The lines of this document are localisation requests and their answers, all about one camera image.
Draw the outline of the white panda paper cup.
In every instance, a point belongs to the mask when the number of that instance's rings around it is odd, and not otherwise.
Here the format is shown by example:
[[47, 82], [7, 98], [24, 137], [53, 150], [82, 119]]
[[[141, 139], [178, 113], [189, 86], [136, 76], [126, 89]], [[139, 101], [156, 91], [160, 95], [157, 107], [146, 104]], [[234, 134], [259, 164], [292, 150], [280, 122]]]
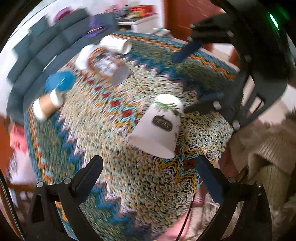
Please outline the white panda paper cup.
[[158, 95], [128, 135], [129, 144], [152, 156], [172, 159], [182, 114], [183, 104], [177, 97]]

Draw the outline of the white dotted paper cup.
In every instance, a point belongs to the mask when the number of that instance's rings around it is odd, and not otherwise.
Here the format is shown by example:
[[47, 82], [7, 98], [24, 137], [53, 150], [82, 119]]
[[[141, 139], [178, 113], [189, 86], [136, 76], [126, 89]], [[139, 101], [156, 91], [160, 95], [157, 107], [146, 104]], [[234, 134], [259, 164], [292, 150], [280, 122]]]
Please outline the white dotted paper cup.
[[128, 39], [123, 39], [113, 35], [105, 36], [99, 42], [100, 47], [104, 47], [109, 51], [125, 55], [132, 49], [132, 42]]

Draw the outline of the kraft brown paper cup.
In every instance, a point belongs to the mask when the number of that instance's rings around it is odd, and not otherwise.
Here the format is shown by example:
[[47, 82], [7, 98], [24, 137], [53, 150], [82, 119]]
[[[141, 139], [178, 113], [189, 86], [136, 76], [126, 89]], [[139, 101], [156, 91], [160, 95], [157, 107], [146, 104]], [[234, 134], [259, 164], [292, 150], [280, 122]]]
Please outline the kraft brown paper cup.
[[63, 103], [62, 93], [57, 89], [53, 89], [34, 101], [32, 107], [33, 114], [38, 121], [45, 121], [59, 110]]

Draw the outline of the blue plastic cup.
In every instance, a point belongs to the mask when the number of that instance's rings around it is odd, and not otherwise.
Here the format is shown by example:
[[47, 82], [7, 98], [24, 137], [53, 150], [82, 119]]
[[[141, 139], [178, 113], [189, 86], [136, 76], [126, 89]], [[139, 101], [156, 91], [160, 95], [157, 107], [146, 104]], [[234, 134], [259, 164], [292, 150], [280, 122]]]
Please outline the blue plastic cup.
[[53, 89], [66, 91], [72, 88], [75, 82], [75, 75], [70, 71], [62, 71], [49, 75], [45, 82], [45, 91], [50, 92]]

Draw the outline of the plain white cup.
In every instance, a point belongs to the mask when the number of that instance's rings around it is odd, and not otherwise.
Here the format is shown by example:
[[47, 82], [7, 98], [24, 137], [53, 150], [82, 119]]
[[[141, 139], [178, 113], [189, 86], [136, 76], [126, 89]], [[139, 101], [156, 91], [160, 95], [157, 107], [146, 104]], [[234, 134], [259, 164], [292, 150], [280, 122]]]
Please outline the plain white cup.
[[88, 58], [93, 52], [95, 45], [90, 44], [83, 47], [75, 61], [75, 66], [78, 70], [87, 70], [89, 68]]

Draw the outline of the wooden door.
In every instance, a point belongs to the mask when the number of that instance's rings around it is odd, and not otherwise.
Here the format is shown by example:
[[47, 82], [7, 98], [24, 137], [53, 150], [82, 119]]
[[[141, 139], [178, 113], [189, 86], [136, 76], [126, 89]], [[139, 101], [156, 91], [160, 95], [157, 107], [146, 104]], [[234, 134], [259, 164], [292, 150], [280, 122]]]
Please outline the wooden door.
[[164, 26], [170, 30], [175, 41], [187, 42], [191, 35], [190, 25], [223, 13], [209, 0], [166, 0], [164, 4]]

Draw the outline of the white side table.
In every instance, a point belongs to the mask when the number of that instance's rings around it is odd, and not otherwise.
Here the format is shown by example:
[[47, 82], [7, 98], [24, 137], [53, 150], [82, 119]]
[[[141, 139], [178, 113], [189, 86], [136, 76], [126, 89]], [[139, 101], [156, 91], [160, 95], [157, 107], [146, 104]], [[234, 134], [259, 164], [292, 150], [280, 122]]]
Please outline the white side table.
[[117, 24], [121, 30], [146, 34], [158, 27], [158, 18], [158, 14], [154, 14], [143, 18], [121, 19]]

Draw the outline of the beige knitted sweater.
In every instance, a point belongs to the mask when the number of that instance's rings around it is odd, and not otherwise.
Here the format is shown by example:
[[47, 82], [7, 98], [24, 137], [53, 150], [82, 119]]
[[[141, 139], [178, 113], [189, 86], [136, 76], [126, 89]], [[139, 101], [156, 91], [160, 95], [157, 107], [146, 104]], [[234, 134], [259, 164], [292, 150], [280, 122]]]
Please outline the beige knitted sweater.
[[273, 224], [273, 240], [295, 226], [295, 112], [276, 125], [251, 123], [229, 142], [238, 172], [248, 169], [245, 184], [263, 184]]

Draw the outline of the red gift box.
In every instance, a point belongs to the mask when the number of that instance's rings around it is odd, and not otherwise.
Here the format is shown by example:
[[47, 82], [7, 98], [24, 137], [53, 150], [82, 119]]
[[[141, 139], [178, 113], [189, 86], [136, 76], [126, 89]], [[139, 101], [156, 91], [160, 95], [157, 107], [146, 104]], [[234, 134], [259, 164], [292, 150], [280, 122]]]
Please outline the red gift box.
[[129, 8], [129, 12], [136, 18], [151, 16], [155, 13], [153, 5], [132, 6]]

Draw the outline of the colourful zigzag shag rug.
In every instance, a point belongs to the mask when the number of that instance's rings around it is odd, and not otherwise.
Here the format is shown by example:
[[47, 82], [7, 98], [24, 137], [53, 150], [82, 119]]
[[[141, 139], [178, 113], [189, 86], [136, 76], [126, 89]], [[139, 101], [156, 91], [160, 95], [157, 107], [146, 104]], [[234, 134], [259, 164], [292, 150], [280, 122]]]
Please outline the colourful zigzag shag rug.
[[39, 121], [29, 106], [23, 119], [32, 168], [39, 181], [58, 184], [73, 177], [93, 156], [103, 169], [80, 208], [103, 240], [156, 240], [185, 214], [201, 185], [196, 159], [215, 163], [233, 129], [216, 112], [177, 113], [182, 106], [221, 93], [235, 78], [227, 63], [198, 50], [182, 63], [172, 55], [182, 44], [168, 38], [118, 31], [132, 48], [120, 59], [130, 75], [112, 85], [73, 57], [59, 71], [74, 84], [64, 104]]

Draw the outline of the pink plastic stool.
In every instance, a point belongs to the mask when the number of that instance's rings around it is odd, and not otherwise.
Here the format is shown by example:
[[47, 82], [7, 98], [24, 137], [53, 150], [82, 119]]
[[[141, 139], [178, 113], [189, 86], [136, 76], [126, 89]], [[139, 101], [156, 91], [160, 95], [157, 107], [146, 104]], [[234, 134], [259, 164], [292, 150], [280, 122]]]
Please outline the pink plastic stool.
[[10, 146], [15, 151], [27, 151], [27, 143], [25, 139], [25, 130], [23, 126], [16, 123], [11, 125], [10, 129]]

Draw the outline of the purple bag on sofa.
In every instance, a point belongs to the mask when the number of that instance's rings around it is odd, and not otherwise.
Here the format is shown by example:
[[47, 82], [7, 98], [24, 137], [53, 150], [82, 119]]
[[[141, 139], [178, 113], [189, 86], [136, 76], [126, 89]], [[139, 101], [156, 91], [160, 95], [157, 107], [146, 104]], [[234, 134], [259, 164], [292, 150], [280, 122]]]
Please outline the purple bag on sofa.
[[99, 16], [99, 15], [91, 16], [89, 18], [89, 27], [85, 37], [87, 38], [95, 37], [100, 33], [103, 33], [108, 28], [110, 28], [110, 25], [105, 23], [102, 16]]

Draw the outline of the purple round cushion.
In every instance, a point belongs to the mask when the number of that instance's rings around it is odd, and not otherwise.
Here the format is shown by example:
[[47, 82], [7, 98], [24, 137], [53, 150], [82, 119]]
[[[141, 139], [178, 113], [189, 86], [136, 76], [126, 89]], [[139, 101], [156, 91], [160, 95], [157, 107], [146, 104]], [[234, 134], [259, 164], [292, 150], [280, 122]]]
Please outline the purple round cushion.
[[60, 10], [54, 17], [54, 21], [57, 22], [58, 20], [62, 19], [63, 17], [69, 15], [72, 12], [71, 7], [66, 7]]

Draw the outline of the dark teal sofa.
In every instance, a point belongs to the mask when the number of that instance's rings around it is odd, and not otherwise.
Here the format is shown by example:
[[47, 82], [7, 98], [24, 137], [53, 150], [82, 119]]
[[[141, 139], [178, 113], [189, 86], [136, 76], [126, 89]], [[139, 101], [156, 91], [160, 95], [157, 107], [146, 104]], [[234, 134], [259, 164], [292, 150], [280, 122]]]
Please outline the dark teal sofa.
[[44, 16], [30, 28], [30, 33], [14, 47], [18, 58], [8, 73], [13, 85], [6, 106], [8, 118], [23, 123], [24, 113], [49, 75], [66, 65], [83, 47], [118, 30], [114, 13], [98, 15], [110, 28], [92, 38], [85, 37], [91, 17], [86, 9], [72, 11], [52, 26]]

